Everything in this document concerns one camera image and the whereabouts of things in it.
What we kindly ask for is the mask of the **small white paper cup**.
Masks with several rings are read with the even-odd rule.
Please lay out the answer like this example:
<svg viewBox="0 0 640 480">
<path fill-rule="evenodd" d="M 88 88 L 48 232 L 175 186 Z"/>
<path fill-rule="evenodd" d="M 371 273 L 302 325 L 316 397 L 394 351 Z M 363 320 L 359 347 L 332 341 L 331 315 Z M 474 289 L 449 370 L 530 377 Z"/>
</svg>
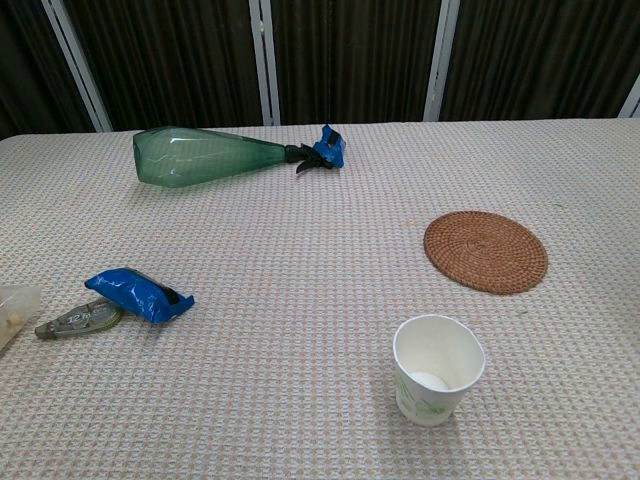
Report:
<svg viewBox="0 0 640 480">
<path fill-rule="evenodd" d="M 476 335 L 443 315 L 426 314 L 403 322 L 394 334 L 392 351 L 397 407 L 421 426 L 445 423 L 486 367 Z"/>
</svg>

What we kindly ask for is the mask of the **round woven rattan coaster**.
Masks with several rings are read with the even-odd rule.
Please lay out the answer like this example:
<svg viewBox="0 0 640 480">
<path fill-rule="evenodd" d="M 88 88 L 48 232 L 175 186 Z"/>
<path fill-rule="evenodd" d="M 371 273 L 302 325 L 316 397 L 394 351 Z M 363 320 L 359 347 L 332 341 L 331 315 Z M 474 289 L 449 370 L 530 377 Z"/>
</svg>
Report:
<svg viewBox="0 0 640 480">
<path fill-rule="evenodd" d="M 548 270 L 548 254 L 528 228 L 505 216 L 456 211 L 433 220 L 423 247 L 431 264 L 447 278 L 496 295 L 526 292 Z"/>
</svg>

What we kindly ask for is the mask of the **checked woven tablecloth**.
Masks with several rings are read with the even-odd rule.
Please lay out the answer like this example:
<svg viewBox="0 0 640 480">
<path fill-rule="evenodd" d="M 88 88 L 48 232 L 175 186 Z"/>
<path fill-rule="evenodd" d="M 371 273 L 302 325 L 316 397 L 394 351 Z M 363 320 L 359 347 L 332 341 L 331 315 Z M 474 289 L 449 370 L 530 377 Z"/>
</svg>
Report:
<svg viewBox="0 0 640 480">
<path fill-rule="evenodd" d="M 0 480 L 640 480 L 640 120 L 344 125 L 345 165 L 146 185 L 132 136 L 0 141 L 0 285 L 40 321 L 137 269 L 195 299 L 163 325 L 0 355 Z M 496 213 L 544 245 L 534 288 L 461 285 L 423 237 Z M 392 341 L 451 317 L 481 379 L 408 420 Z"/>
</svg>

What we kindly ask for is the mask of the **green plastic spray bottle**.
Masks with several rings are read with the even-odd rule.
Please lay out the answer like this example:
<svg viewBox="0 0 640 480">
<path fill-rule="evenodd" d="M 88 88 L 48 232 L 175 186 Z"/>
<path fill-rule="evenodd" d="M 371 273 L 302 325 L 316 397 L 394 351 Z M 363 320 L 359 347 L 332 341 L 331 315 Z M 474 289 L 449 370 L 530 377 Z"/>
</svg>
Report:
<svg viewBox="0 0 640 480">
<path fill-rule="evenodd" d="M 309 146 L 282 145 L 245 136 L 195 128 L 159 127 L 133 136 L 138 179 L 142 183 L 178 188 L 245 174 L 279 164 L 311 168 L 344 166 L 346 142 L 328 125 Z"/>
</svg>

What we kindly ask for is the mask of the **blue snack packet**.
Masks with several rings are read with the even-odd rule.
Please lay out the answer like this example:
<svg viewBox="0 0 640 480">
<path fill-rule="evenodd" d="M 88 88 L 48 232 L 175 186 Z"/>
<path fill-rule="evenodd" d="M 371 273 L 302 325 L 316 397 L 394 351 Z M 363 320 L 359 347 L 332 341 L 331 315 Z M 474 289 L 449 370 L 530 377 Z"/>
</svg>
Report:
<svg viewBox="0 0 640 480">
<path fill-rule="evenodd" d="M 87 279 L 84 286 L 151 324 L 167 323 L 195 304 L 193 296 L 185 297 L 130 268 L 103 271 Z"/>
</svg>

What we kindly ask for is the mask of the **grey correction tape dispenser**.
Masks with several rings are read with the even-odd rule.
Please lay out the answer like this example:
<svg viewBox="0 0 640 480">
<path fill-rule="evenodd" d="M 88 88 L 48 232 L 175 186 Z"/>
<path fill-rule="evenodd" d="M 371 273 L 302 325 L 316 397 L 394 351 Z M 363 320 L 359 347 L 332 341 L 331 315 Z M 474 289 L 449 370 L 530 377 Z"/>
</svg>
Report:
<svg viewBox="0 0 640 480">
<path fill-rule="evenodd" d="M 56 340 L 98 333 L 115 326 L 123 313 L 121 307 L 108 300 L 95 300 L 37 326 L 34 334 L 42 340 Z"/>
</svg>

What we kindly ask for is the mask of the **clear plastic snack bag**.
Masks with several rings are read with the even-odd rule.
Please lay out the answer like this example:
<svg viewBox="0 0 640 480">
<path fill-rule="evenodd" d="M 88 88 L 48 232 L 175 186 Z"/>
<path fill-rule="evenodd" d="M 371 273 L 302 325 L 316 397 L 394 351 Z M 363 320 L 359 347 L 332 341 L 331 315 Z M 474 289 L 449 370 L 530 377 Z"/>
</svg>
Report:
<svg viewBox="0 0 640 480">
<path fill-rule="evenodd" d="M 40 286 L 0 285 L 0 355 L 41 310 Z"/>
</svg>

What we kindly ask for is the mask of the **white partition frame post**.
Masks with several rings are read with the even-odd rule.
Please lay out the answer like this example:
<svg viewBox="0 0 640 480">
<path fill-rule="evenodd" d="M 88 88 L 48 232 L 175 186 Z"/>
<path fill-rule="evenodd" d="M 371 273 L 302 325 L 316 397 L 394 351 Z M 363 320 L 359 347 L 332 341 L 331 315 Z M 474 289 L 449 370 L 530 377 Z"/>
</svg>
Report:
<svg viewBox="0 0 640 480">
<path fill-rule="evenodd" d="M 441 0 L 423 121 L 440 118 L 461 0 Z"/>
<path fill-rule="evenodd" d="M 640 74 L 631 87 L 619 113 L 619 118 L 639 118 L 640 113 Z"/>
<path fill-rule="evenodd" d="M 263 124 L 280 126 L 281 112 L 271 0 L 248 0 Z"/>
<path fill-rule="evenodd" d="M 112 132 L 112 123 L 64 1 L 41 0 L 41 4 L 95 131 Z"/>
</svg>

